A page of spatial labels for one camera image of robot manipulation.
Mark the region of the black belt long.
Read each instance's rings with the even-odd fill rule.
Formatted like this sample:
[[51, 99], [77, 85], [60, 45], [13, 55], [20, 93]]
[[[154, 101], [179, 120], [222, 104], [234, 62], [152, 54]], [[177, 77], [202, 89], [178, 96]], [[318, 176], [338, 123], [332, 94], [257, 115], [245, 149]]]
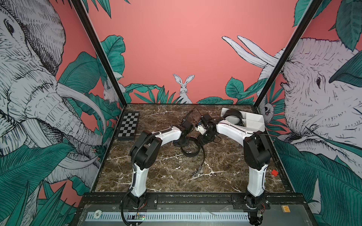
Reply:
[[[186, 152], [184, 150], [184, 147], [188, 147], [190, 142], [193, 142], [196, 145], [197, 151], [195, 151], [195, 152]], [[203, 153], [202, 163], [200, 164], [198, 169], [194, 173], [191, 174], [191, 177], [195, 178], [203, 170], [203, 165], [205, 163], [205, 158], [206, 158], [206, 152], [205, 152], [204, 147], [199, 143], [199, 141], [196, 138], [194, 138], [194, 137], [186, 137], [186, 143], [184, 145], [180, 146], [180, 149], [181, 149], [182, 154], [185, 155], [188, 158], [196, 157], [197, 155], [199, 155], [200, 151], [202, 150], [202, 153]]]

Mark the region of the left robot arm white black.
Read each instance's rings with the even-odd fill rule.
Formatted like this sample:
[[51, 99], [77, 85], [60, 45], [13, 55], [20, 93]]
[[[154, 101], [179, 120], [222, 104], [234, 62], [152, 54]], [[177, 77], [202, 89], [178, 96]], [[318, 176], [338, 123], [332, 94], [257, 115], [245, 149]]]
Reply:
[[194, 129], [193, 123], [184, 120], [182, 124], [171, 126], [157, 132], [144, 130], [130, 151], [133, 179], [130, 186], [131, 194], [140, 198], [146, 193], [146, 181], [149, 168], [154, 164], [161, 146], [174, 143], [177, 147], [189, 144], [188, 136]]

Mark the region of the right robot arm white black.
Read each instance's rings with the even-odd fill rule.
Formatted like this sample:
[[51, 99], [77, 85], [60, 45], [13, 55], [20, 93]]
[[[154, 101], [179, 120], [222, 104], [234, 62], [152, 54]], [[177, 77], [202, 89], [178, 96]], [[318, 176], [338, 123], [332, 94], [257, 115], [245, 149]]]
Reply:
[[242, 145], [244, 160], [249, 166], [248, 193], [253, 197], [264, 194], [266, 170], [272, 157], [272, 148], [266, 134], [262, 131], [249, 131], [222, 117], [212, 118], [208, 114], [201, 117], [195, 129], [200, 133], [198, 140], [203, 145], [214, 141], [219, 134]]

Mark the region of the long black belt s-curved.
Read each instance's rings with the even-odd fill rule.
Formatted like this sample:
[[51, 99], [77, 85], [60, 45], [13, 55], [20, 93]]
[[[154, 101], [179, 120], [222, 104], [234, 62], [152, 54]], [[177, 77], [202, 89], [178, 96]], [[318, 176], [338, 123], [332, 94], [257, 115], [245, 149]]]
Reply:
[[239, 119], [239, 122], [237, 123], [238, 126], [244, 126], [243, 116], [240, 111], [236, 109], [229, 109], [222, 115], [222, 117], [225, 119], [230, 116], [234, 116]]

